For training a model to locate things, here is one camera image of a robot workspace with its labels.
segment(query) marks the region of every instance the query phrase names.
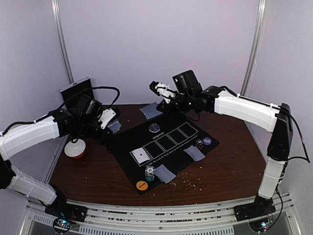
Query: purple chip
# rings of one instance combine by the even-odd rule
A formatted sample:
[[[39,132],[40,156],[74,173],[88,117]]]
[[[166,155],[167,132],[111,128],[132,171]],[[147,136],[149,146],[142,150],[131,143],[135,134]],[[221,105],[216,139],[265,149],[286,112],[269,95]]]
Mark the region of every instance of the purple chip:
[[[211,140],[209,137],[206,137],[206,138],[203,139],[203,143],[204,143],[205,145],[210,145],[211,142],[212,142],[212,140]]]

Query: wooden table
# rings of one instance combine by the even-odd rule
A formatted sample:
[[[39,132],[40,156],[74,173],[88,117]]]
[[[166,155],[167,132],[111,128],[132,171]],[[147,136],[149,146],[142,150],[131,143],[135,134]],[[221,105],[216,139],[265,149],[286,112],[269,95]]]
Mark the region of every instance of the wooden table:
[[[139,110],[144,106],[118,106],[122,113],[120,131],[146,120]],[[195,124],[220,145],[202,161],[179,172],[172,182],[147,193],[139,195],[113,154],[93,140],[86,141],[86,153],[81,159],[70,159],[62,152],[50,183],[71,200],[123,206],[190,205],[256,195],[266,164],[245,123],[203,113]]]

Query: white wall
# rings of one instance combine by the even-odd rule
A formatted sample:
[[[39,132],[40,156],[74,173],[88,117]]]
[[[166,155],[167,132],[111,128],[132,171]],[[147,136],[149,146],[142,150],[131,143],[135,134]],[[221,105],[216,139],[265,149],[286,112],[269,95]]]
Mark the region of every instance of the white wall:
[[[67,84],[50,0],[0,1],[0,130],[17,120],[34,120],[62,101]],[[12,158],[44,180],[60,140],[47,141]],[[27,200],[0,190],[0,233],[14,235]]]
[[[243,83],[258,0],[61,0],[74,80],[116,86],[117,103],[149,103],[153,81],[192,69],[202,86]],[[103,103],[111,91],[96,91]]]
[[[266,25],[249,97],[291,106],[313,161],[313,1],[268,1]],[[270,134],[250,125],[266,155]],[[303,156],[294,129],[291,156]],[[313,165],[290,161],[280,186],[289,191],[305,235],[313,233]]]

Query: stack of poker chips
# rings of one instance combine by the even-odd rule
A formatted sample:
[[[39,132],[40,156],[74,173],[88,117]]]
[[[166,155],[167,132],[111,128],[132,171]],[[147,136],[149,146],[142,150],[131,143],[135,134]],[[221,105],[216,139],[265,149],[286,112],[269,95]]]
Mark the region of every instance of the stack of poker chips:
[[[202,149],[203,148],[203,140],[196,140],[196,147],[198,148],[198,149]]]
[[[156,169],[151,165],[146,167],[145,176],[146,176],[147,181],[155,180],[155,171]]]

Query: white paper card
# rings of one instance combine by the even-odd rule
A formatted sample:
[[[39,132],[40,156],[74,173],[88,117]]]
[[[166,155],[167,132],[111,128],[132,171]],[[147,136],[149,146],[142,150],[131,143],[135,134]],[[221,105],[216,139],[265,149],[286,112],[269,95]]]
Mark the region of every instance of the white paper card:
[[[132,151],[132,154],[139,164],[150,160],[147,152],[143,148],[135,149],[134,151]]]

